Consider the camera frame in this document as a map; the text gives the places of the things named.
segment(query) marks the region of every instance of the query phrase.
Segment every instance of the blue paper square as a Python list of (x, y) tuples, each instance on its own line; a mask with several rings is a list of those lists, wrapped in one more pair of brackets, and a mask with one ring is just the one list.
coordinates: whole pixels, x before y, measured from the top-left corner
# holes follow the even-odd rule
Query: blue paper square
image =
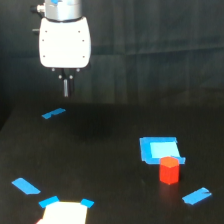
[(144, 137), (140, 138), (142, 161), (147, 164), (160, 164), (162, 157), (177, 158), (179, 164), (185, 164), (185, 158), (180, 157), (175, 137)]

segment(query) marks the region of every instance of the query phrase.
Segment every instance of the black background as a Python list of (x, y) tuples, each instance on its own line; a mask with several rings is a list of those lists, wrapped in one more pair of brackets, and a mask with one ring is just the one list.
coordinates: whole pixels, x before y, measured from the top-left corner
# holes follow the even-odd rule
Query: black background
[[(58, 74), (39, 61), (39, 0), (0, 2), (0, 99), (59, 99)], [(83, 0), (91, 69), (75, 77), (70, 102), (222, 106), (221, 0)]]

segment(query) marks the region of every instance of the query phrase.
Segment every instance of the red block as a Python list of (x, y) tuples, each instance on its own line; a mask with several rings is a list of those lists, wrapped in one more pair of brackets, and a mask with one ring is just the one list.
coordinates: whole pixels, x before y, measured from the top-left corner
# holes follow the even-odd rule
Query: red block
[(173, 157), (160, 159), (159, 177), (160, 181), (166, 184), (174, 184), (179, 181), (179, 161)]

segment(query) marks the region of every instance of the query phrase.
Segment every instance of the blue tape piece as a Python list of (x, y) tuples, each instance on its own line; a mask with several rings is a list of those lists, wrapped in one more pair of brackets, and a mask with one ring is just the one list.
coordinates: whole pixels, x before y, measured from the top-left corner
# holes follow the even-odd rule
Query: blue tape piece
[(46, 199), (46, 200), (44, 200), (44, 201), (39, 202), (39, 205), (40, 205), (42, 208), (46, 208), (46, 206), (48, 206), (48, 205), (50, 205), (50, 204), (53, 204), (53, 203), (55, 203), (55, 202), (58, 202), (58, 201), (59, 201), (58, 197), (57, 197), (57, 196), (54, 196), (54, 197), (52, 197), (52, 198), (48, 198), (48, 199)]
[(186, 158), (185, 157), (175, 157), (175, 156), (171, 156), (175, 159), (178, 159), (179, 164), (185, 164)]
[(82, 199), (81, 205), (85, 205), (88, 208), (91, 208), (93, 206), (94, 202), (87, 200), (87, 199)]
[(146, 161), (147, 158), (152, 158), (150, 144), (145, 144), (145, 141), (142, 138), (140, 138), (140, 148), (142, 161)]
[(52, 115), (58, 115), (58, 114), (61, 114), (61, 113), (65, 112), (65, 111), (66, 111), (65, 109), (59, 108), (59, 109), (51, 111), (51, 112), (49, 112), (47, 114), (42, 115), (42, 117), (45, 118), (45, 119), (49, 119), (49, 118), (51, 118)]
[(52, 3), (58, 4), (58, 0), (51, 0)]
[(13, 181), (12, 184), (23, 191), (25, 194), (39, 194), (40, 191), (35, 188), (32, 184), (24, 180), (23, 178), (18, 178)]
[(185, 203), (194, 205), (197, 202), (199, 202), (211, 195), (212, 194), (209, 192), (209, 190), (203, 187), (203, 188), (183, 197), (182, 199), (184, 200)]
[(143, 137), (144, 142), (176, 142), (175, 137)]

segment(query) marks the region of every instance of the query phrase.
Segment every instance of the white paper square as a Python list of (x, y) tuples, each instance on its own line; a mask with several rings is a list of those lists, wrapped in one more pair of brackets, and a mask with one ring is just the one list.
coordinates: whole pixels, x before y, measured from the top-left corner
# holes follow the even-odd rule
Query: white paper square
[(55, 202), (46, 207), (44, 224), (85, 224), (87, 207), (74, 202)]

